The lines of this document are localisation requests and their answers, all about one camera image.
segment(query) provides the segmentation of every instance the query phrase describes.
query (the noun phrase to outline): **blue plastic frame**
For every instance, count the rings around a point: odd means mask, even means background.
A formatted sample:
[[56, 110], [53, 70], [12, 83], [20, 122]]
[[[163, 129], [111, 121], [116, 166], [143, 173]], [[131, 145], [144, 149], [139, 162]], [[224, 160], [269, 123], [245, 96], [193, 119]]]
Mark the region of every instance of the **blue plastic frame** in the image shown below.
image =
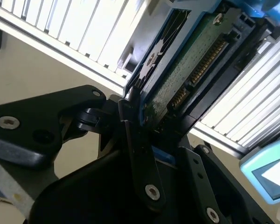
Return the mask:
[[280, 198], [273, 200], [252, 172], [279, 159], [280, 140], [261, 149], [246, 162], [240, 165], [240, 169], [243, 174], [247, 177], [247, 179], [251, 182], [251, 184], [261, 194], [261, 196], [268, 204], [280, 203]]

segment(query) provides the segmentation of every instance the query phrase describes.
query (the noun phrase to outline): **blue display screen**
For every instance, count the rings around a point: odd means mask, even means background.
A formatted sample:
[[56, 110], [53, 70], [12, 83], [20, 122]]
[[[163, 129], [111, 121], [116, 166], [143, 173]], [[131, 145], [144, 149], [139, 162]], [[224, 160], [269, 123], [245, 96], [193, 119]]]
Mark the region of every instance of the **blue display screen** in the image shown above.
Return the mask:
[[263, 186], [263, 188], [267, 191], [267, 193], [270, 195], [270, 197], [273, 200], [279, 199], [280, 198], [280, 186], [268, 179], [266, 179], [265, 177], [263, 177], [263, 173], [265, 173], [268, 169], [272, 168], [274, 165], [276, 165], [279, 160], [276, 160], [274, 162], [271, 162], [263, 167], [260, 167], [254, 171], [252, 171], [252, 173], [254, 174], [254, 176], [257, 178], [257, 180], [259, 181], [259, 183]]

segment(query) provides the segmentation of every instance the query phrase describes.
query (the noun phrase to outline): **circuit board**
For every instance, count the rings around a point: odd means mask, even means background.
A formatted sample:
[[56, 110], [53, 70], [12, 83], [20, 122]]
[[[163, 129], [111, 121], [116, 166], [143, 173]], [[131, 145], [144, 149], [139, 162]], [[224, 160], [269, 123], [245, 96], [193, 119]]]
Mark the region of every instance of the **circuit board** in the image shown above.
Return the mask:
[[144, 116], [147, 117], [146, 126], [156, 128], [166, 115], [170, 102], [176, 92], [181, 89], [187, 79], [193, 76], [194, 70], [203, 57], [214, 46], [223, 34], [228, 34], [233, 22], [239, 17], [241, 10], [230, 8], [219, 24], [214, 22], [216, 14], [207, 14], [200, 21], [191, 37], [183, 46], [178, 57], [167, 71], [158, 90], [147, 101]]

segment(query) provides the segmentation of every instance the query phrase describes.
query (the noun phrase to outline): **black mechanical arm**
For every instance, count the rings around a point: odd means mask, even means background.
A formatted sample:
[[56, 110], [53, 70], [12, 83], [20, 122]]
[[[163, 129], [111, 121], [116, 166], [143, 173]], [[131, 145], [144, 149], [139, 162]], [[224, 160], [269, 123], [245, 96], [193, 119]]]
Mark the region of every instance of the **black mechanical arm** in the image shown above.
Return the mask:
[[[273, 223], [210, 147], [153, 148], [139, 98], [86, 85], [0, 105], [0, 191], [26, 223]], [[98, 159], [58, 180], [62, 144], [88, 131]]]

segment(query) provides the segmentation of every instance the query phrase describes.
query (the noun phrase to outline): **screw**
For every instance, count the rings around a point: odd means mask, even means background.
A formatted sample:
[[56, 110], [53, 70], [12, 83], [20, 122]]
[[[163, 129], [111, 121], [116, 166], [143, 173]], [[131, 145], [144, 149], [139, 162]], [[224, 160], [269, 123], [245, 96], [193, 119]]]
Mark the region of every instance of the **screw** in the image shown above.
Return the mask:
[[20, 125], [17, 118], [4, 116], [0, 118], [0, 127], [4, 129], [14, 130]]
[[219, 218], [218, 214], [212, 208], [207, 208], [206, 213], [213, 223], [219, 223], [220, 222], [220, 218]]
[[203, 150], [205, 153], [210, 153], [210, 151], [209, 151], [208, 148], [206, 148], [206, 147], [202, 147], [202, 150]]
[[213, 20], [213, 25], [220, 25], [223, 21], [224, 15], [222, 13], [219, 13]]
[[95, 95], [96, 97], [100, 97], [101, 94], [98, 91], [93, 90], [92, 91], [93, 95]]
[[152, 184], [148, 184], [145, 186], [145, 192], [146, 192], [147, 196], [149, 196], [154, 201], [157, 201], [160, 199], [159, 190]]

